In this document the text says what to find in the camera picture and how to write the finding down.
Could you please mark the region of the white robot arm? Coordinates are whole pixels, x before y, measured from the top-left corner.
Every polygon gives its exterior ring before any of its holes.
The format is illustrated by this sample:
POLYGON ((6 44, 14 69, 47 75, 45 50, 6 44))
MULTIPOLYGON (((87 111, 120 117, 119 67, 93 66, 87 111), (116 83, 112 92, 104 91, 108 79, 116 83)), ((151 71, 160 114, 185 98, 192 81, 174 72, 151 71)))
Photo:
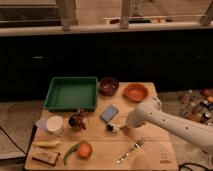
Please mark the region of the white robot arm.
POLYGON ((206 153, 213 154, 213 127, 163 112, 162 103, 157 97, 137 104, 126 120, 126 124, 131 128, 141 127, 146 122, 197 145, 206 153))

